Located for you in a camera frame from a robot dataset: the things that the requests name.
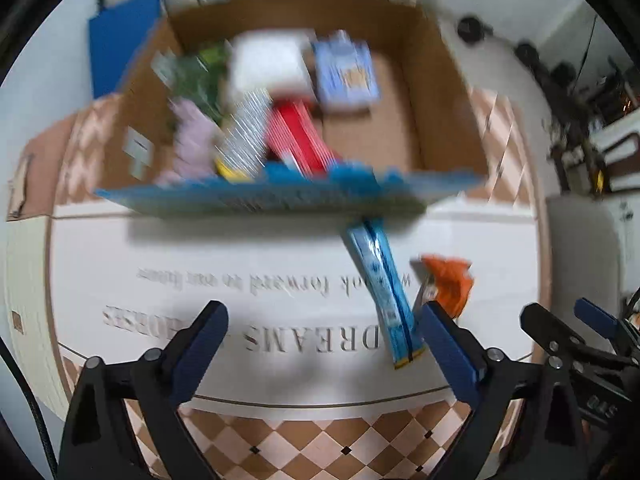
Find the table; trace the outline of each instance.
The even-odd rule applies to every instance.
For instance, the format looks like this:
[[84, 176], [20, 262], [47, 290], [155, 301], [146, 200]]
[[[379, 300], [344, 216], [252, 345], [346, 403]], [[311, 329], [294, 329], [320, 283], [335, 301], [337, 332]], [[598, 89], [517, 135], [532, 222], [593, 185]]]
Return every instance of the table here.
[[[528, 359], [520, 310], [532, 301], [548, 304], [543, 202], [517, 111], [494, 92], [472, 89], [470, 97], [489, 161], [486, 186], [419, 218], [389, 218], [386, 230], [410, 301], [421, 285], [412, 264], [421, 254], [466, 258], [476, 284], [459, 324], [482, 345]], [[12, 338], [38, 396], [64, 417], [87, 357], [117, 362], [164, 346], [217, 299], [229, 307], [229, 334], [196, 397], [180, 410], [221, 475], [426, 475], [468, 406], [456, 402], [429, 354], [393, 370], [372, 300], [340, 238], [354, 219], [169, 221], [96, 200], [91, 193], [116, 101], [101, 100], [67, 121], [66, 137], [60, 126], [57, 137], [44, 135], [49, 142], [36, 150], [61, 153], [51, 187], [56, 205], [8, 224]], [[41, 273], [43, 286], [21, 280], [24, 273]], [[164, 474], [139, 408], [130, 402], [127, 409], [143, 456]], [[496, 451], [514, 412], [512, 406]]]

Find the blue gripper pad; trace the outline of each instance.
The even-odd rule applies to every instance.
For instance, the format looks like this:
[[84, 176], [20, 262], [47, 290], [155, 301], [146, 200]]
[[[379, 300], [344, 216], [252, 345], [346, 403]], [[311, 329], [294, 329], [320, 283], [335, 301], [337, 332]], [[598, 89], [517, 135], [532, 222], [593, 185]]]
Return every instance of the blue gripper pad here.
[[591, 303], [591, 301], [585, 298], [576, 301], [574, 314], [581, 322], [593, 328], [603, 338], [609, 340], [615, 338], [618, 320], [596, 304]]
[[429, 346], [456, 398], [466, 402], [472, 410], [476, 409], [480, 402], [478, 370], [437, 316], [431, 302], [422, 307], [417, 319], [418, 332]]
[[187, 348], [184, 349], [180, 360], [175, 364], [172, 371], [173, 389], [169, 400], [175, 407], [191, 400], [229, 327], [229, 314], [226, 306], [217, 301], [210, 301], [200, 315], [202, 316], [207, 309], [209, 310], [208, 319], [201, 320], [198, 319], [200, 318], [198, 316], [191, 325], [190, 328], [194, 328], [200, 324], [199, 322], [203, 322], [202, 328], [195, 334]]

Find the light blue package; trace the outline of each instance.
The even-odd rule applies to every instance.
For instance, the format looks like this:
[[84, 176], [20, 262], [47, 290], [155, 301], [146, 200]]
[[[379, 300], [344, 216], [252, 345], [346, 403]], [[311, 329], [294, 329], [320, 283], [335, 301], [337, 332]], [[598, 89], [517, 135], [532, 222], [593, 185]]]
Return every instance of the light blue package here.
[[380, 312], [394, 367], [401, 368], [424, 352], [425, 345], [417, 335], [414, 314], [402, 290], [382, 220], [365, 220], [349, 229], [348, 240]]
[[318, 97], [326, 111], [359, 110], [380, 99], [369, 47], [338, 30], [314, 44]]

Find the white package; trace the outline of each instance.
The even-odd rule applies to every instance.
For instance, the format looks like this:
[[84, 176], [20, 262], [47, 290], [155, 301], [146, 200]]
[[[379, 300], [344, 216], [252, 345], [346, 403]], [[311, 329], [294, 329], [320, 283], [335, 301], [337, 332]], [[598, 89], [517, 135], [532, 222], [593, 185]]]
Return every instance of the white package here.
[[265, 89], [272, 99], [315, 101], [311, 77], [302, 58], [316, 34], [312, 30], [255, 30], [236, 36], [231, 45], [228, 100]]

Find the blue board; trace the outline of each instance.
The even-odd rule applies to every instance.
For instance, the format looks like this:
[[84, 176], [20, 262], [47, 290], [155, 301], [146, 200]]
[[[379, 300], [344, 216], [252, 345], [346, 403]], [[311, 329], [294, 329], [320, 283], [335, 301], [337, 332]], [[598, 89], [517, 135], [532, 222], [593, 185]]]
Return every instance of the blue board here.
[[89, 20], [94, 99], [118, 89], [127, 64], [161, 14], [161, 0], [127, 0]]

